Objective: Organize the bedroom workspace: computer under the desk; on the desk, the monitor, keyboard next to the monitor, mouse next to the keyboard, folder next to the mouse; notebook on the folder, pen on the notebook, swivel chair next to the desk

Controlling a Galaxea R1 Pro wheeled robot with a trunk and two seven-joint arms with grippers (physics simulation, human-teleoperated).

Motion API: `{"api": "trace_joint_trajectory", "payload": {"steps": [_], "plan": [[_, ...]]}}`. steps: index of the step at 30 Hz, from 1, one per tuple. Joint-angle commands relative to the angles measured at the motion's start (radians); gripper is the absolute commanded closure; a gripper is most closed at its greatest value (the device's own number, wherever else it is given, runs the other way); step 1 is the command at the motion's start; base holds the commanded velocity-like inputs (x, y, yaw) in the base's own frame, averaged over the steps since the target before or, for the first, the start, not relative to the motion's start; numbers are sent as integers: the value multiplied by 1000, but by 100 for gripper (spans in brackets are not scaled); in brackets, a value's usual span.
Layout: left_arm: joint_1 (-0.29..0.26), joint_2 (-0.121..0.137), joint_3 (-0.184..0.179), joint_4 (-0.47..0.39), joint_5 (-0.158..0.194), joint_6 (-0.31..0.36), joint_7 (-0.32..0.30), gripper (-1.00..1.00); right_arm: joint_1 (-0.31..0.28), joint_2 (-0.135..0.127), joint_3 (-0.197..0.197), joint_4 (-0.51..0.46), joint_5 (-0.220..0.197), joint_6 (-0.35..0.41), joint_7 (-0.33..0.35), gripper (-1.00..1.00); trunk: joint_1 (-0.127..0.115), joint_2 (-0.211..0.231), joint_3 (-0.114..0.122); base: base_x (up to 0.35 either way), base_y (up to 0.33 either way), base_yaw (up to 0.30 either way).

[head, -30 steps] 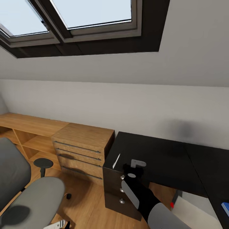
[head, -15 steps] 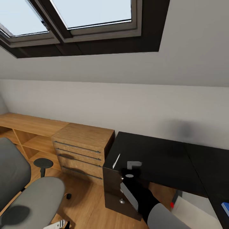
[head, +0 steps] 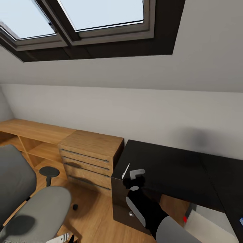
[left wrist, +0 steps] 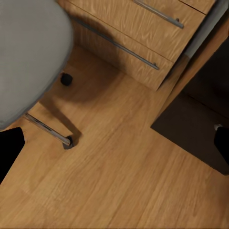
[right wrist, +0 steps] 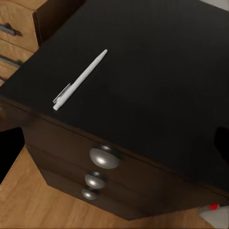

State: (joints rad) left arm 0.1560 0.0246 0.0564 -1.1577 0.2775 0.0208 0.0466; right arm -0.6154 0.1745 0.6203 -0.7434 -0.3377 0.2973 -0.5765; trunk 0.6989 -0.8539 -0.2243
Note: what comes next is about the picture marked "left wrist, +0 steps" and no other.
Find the swivel chair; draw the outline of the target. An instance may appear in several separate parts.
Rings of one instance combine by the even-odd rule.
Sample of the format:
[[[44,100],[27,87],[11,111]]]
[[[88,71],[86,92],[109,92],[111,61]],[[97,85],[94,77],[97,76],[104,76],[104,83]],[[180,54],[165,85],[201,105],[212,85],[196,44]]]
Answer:
[[[54,0],[0,0],[0,131],[24,117],[62,142],[64,137],[27,113],[61,75],[69,86],[73,78],[64,67],[73,50],[69,17]]]

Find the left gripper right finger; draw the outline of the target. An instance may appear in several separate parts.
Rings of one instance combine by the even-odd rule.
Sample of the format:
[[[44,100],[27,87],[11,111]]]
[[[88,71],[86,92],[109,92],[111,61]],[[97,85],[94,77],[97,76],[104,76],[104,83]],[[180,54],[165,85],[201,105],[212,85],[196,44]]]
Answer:
[[[218,151],[222,154],[224,159],[229,165],[229,129],[224,127],[218,127],[215,138],[214,145]]]

